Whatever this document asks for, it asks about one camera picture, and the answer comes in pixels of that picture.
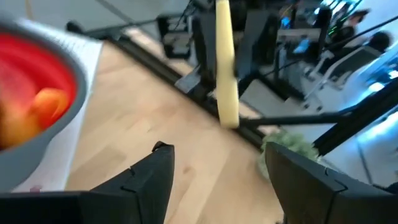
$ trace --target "cable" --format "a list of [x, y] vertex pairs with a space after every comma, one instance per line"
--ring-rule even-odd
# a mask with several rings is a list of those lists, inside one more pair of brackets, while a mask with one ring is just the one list
[[329, 46], [328, 48], [326, 48], [324, 51], [330, 50], [330, 49], [332, 49], [333, 47], [336, 47], [337, 45], [341, 45], [341, 44], [343, 44], [343, 43], [348, 43], [348, 42], [350, 42], [350, 41], [356, 39], [356, 38], [359, 37], [359, 36], [362, 36], [362, 35], [364, 35], [364, 34], [367, 34], [368, 32], [371, 32], [372, 30], [375, 30], [375, 29], [377, 29], [377, 28], [380, 28], [380, 27], [382, 27], [382, 26], [384, 26], [384, 25], [386, 25], [386, 24], [389, 24], [390, 22], [394, 22], [394, 21], [397, 20], [397, 19], [398, 19], [398, 16], [395, 16], [395, 17], [393, 17], [393, 18], [391, 18], [391, 19], [389, 19], [389, 20], [387, 20], [387, 21], [385, 21], [385, 22], [382, 22], [382, 23], [380, 23], [380, 24], [378, 24], [378, 25], [376, 25], [376, 26], [374, 26], [374, 27], [371, 27], [371, 28], [369, 28], [369, 29], [367, 29], [367, 30], [365, 30], [365, 31], [362, 31], [362, 32], [360, 32], [360, 33], [358, 33], [358, 34], [356, 34], [356, 35], [350, 37], [350, 38], [347, 38], [347, 39], [345, 39], [345, 40], [342, 40], [342, 41], [340, 41], [340, 42], [337, 42], [337, 43], [335, 43], [335, 44]]
[[189, 10], [189, 7], [190, 7], [190, 5], [192, 4], [192, 2], [193, 2], [193, 0], [189, 0], [187, 6], [185, 7], [184, 11], [182, 11], [182, 14], [181, 14], [180, 18], [178, 19], [178, 22], [177, 22], [177, 24], [175, 25], [175, 27], [174, 27], [173, 30], [176, 30], [176, 29], [178, 28], [178, 26], [180, 25], [182, 19], [184, 18], [184, 16], [186, 16], [186, 14], [187, 14], [187, 12], [188, 12], [188, 10]]
[[105, 1], [105, 0], [96, 0], [98, 3], [100, 3], [105, 9], [107, 9], [109, 12], [112, 12], [114, 15], [118, 16], [120, 19], [122, 19], [124, 22], [127, 22], [128, 24], [134, 23], [133, 19], [131, 19], [129, 16], [125, 15], [122, 11], [120, 11], [118, 8], [116, 8], [114, 5], [111, 3]]
[[[147, 20], [147, 21], [140, 21], [140, 22], [134, 22], [133, 19], [131, 19], [129, 16], [125, 15], [125, 14], [124, 14], [123, 12], [121, 12], [118, 8], [114, 7], [112, 4], [108, 3], [107, 1], [105, 1], [105, 0], [97, 0], [97, 1], [98, 1], [98, 3], [100, 3], [103, 7], [105, 7], [106, 9], [108, 9], [110, 12], [112, 12], [112, 13], [115, 14], [115, 15], [117, 15], [118, 17], [120, 17], [120, 18], [121, 18], [122, 20], [124, 20], [125, 22], [127, 22], [127, 24], [124, 24], [124, 25], [122, 25], [122, 26], [119, 26], [118, 29], [124, 29], [124, 28], [131, 27], [131, 26], [137, 26], [137, 27], [139, 27], [139, 26], [144, 26], [144, 25], [146, 25], [146, 24], [150, 24], [150, 23], [156, 22], [156, 19], [151, 19], [151, 20]], [[184, 11], [182, 12], [181, 15], [176, 15], [176, 17], [178, 16], [179, 19], [178, 19], [177, 25], [175, 26], [174, 30], [177, 29], [177, 27], [178, 27], [178, 26], [180, 25], [180, 23], [182, 22], [182, 19], [184, 18], [184, 16], [187, 15], [187, 12], [188, 12], [188, 10], [189, 10], [189, 8], [190, 8], [192, 2], [193, 2], [193, 0], [190, 0], [190, 1], [188, 2], [186, 8], [184, 9]], [[361, 32], [361, 33], [355, 35], [355, 36], [352, 36], [352, 37], [347, 38], [347, 39], [345, 39], [345, 40], [342, 40], [342, 41], [340, 41], [340, 42], [338, 42], [338, 43], [335, 43], [335, 44], [333, 44], [333, 45], [331, 45], [331, 46], [329, 46], [329, 47], [323, 49], [322, 52], [325, 52], [325, 51], [327, 51], [327, 50], [330, 50], [330, 49], [332, 49], [333, 47], [335, 47], [335, 46], [337, 46], [337, 45], [340, 45], [340, 44], [343, 44], [343, 43], [348, 43], [348, 42], [350, 42], [350, 41], [356, 39], [357, 37], [359, 37], [359, 36], [361, 36], [361, 35], [363, 35], [363, 34], [366, 34], [366, 33], [368, 33], [368, 32], [371, 32], [372, 30], [377, 29], [377, 28], [380, 28], [380, 27], [382, 27], [382, 26], [384, 26], [384, 25], [386, 25], [386, 24], [388, 24], [388, 23], [390, 23], [390, 22], [393, 22], [393, 21], [397, 20], [397, 19], [398, 19], [398, 16], [395, 16], [395, 17], [393, 17], [392, 19], [389, 19], [389, 20], [387, 20], [387, 21], [385, 21], [385, 22], [382, 22], [382, 23], [380, 23], [380, 24], [378, 24], [378, 25], [376, 25], [376, 26], [374, 26], [374, 27], [372, 27], [372, 28], [369, 28], [369, 29], [367, 29], [367, 30], [365, 30], [365, 31], [363, 31], [363, 32]], [[284, 68], [287, 68], [287, 67], [289, 67], [289, 66], [295, 65], [296, 63], [299, 63], [299, 62], [301, 62], [301, 61], [302, 61], [302, 60], [296, 60], [296, 61], [290, 62], [290, 63], [288, 63], [287, 65], [284, 65], [284, 66], [280, 67], [278, 70], [273, 70], [273, 71], [268, 72], [268, 73], [265, 73], [265, 74], [263, 74], [263, 75], [264, 75], [264, 76], [270, 75], [270, 74], [272, 74], [272, 73], [274, 73], [274, 72], [277, 72], [277, 71], [280, 71], [280, 70], [282, 70], [282, 69], [284, 69]]]
[[[327, 50], [330, 50], [330, 49], [332, 49], [333, 47], [336, 47], [336, 46], [338, 46], [338, 45], [340, 45], [340, 44], [348, 43], [348, 42], [350, 42], [350, 41], [356, 39], [357, 37], [359, 37], [359, 36], [361, 36], [361, 35], [367, 34], [368, 32], [371, 32], [372, 30], [375, 30], [375, 29], [377, 29], [377, 28], [380, 28], [380, 27], [382, 27], [382, 26], [384, 26], [384, 25], [386, 25], [386, 24], [388, 24], [388, 23], [390, 23], [390, 22], [394, 22], [394, 21], [396, 21], [397, 19], [398, 19], [398, 16], [395, 16], [395, 17], [393, 17], [393, 18], [391, 18], [391, 19], [389, 19], [389, 20], [387, 20], [387, 21], [385, 21], [385, 22], [382, 22], [382, 23], [380, 23], [380, 24], [378, 24], [378, 25], [376, 25], [376, 26], [374, 26], [374, 27], [371, 27], [371, 28], [369, 28], [369, 29], [367, 29], [367, 30], [365, 30], [365, 31], [363, 31], [363, 32], [360, 32], [360, 33], [357, 34], [357, 35], [354, 35], [354, 36], [352, 36], [352, 37], [350, 37], [350, 38], [347, 38], [347, 39], [345, 39], [345, 40], [342, 40], [342, 41], [340, 41], [340, 42], [337, 42], [337, 43], [335, 43], [335, 44], [332, 44], [331, 46], [329, 46], [329, 47], [323, 49], [322, 52], [325, 52], [325, 51], [327, 51]], [[280, 70], [282, 70], [282, 69], [284, 69], [284, 68], [287, 68], [287, 67], [289, 67], [289, 66], [291, 66], [291, 65], [295, 65], [296, 63], [299, 63], [299, 62], [301, 62], [301, 60], [296, 60], [296, 61], [290, 62], [290, 63], [288, 63], [287, 65], [284, 65], [284, 66], [280, 67], [280, 68], [278, 69], [278, 71], [280, 71]], [[274, 70], [274, 71], [268, 72], [268, 73], [266, 73], [266, 74], [264, 74], [264, 75], [270, 75], [270, 74], [272, 74], [272, 73], [274, 73], [274, 72], [277, 72], [277, 71]]]

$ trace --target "person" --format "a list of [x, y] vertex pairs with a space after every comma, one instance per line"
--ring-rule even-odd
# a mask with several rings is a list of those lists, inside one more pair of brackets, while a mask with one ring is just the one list
[[333, 48], [330, 50], [333, 52], [343, 47], [355, 47], [363, 44], [366, 41], [366, 38], [362, 36], [357, 37], [349, 42], [342, 41], [349, 39], [350, 37], [353, 37], [357, 34], [357, 25], [360, 24], [369, 13], [369, 9], [359, 10], [352, 13], [352, 15], [350, 15], [344, 21], [343, 26], [330, 36], [331, 43], [329, 45], [333, 46]]
[[344, 19], [345, 16], [347, 16], [349, 7], [351, 7], [351, 4], [346, 3], [346, 4], [344, 4], [343, 7], [341, 7], [341, 9], [339, 11], [337, 11], [333, 15], [333, 17], [331, 18], [331, 21], [330, 21], [331, 27], [338, 25], [338, 22], [341, 21], [342, 19]]
[[377, 51], [379, 51], [381, 54], [383, 54], [384, 52], [386, 52], [386, 50], [388, 49], [388, 47], [390, 47], [392, 44], [392, 35], [390, 32], [387, 31], [379, 31], [377, 33], [375, 33], [370, 39], [369, 41], [364, 44], [364, 45], [357, 45], [354, 47], [348, 47], [348, 46], [344, 46], [342, 49], [340, 49], [333, 58], [325, 60], [325, 62], [323, 63], [322, 67], [319, 69], [319, 72], [321, 74], [326, 73], [326, 71], [337, 61], [339, 61], [340, 59], [342, 59], [343, 57], [347, 56], [348, 54], [350, 54], [351, 52], [353, 52], [354, 50], [362, 47], [362, 46], [368, 46], [371, 47]]

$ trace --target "green plant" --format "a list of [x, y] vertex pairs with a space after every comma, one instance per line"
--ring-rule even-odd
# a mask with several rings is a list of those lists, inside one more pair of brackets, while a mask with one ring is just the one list
[[318, 149], [314, 148], [313, 144], [306, 142], [302, 134], [292, 134], [288, 133], [287, 131], [279, 131], [268, 134], [262, 140], [262, 153], [260, 157], [257, 159], [257, 166], [261, 172], [261, 174], [266, 178], [269, 179], [268, 169], [266, 166], [265, 160], [265, 153], [266, 153], [266, 146], [268, 142], [275, 142], [286, 148], [294, 151], [308, 159], [316, 161], [318, 159], [319, 153]]

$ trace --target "blue light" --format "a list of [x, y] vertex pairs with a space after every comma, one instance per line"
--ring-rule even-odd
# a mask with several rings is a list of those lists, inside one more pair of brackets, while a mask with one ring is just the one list
[[390, 75], [390, 79], [394, 79], [398, 77], [398, 71], [393, 70], [391, 72], [388, 73]]
[[369, 90], [372, 92], [380, 91], [383, 88], [384, 88], [384, 85], [381, 83], [373, 83], [372, 85], [369, 86]]
[[387, 134], [391, 128], [397, 125], [398, 112], [390, 114], [387, 119], [379, 124], [376, 124], [371, 129], [361, 135], [364, 140], [374, 139], [376, 137]]

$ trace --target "metal frame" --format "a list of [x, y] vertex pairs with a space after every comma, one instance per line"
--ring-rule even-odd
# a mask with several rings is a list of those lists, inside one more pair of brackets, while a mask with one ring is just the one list
[[[180, 73], [163, 63], [163, 61], [141, 47], [138, 43], [131, 40], [130, 37], [123, 34], [121, 30], [101, 30], [100, 32], [97, 31], [97, 34], [101, 35], [94, 36], [95, 38], [107, 40], [114, 44], [130, 57], [147, 67], [164, 82], [174, 86], [176, 91], [184, 94], [199, 107], [218, 119], [216, 100], [211, 96], [203, 94], [207, 93], [207, 90], [201, 83], [195, 87], [194, 91], [186, 94], [175, 86], [176, 82], [183, 77]], [[397, 90], [398, 79], [393, 80], [392, 83], [384, 89], [375, 93], [372, 97], [366, 98], [360, 104], [336, 113], [280, 118], [241, 118], [240, 127], [234, 129], [234, 131], [260, 150], [262, 139], [265, 135], [257, 129], [259, 126], [335, 123], [331, 129], [325, 134], [322, 134], [314, 142], [320, 154], [325, 155], [398, 105]]]

